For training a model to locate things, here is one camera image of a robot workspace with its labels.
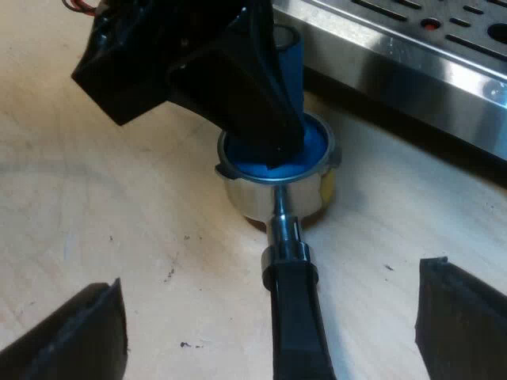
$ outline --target wooden table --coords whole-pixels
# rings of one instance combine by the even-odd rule
[[[265,235],[214,173],[218,129],[171,104],[115,126],[70,79],[91,21],[57,0],[0,13],[0,346],[120,277],[126,379],[271,378]],[[427,379],[418,261],[449,255],[507,291],[507,192],[338,103],[307,95],[344,152],[306,229],[335,371]]]

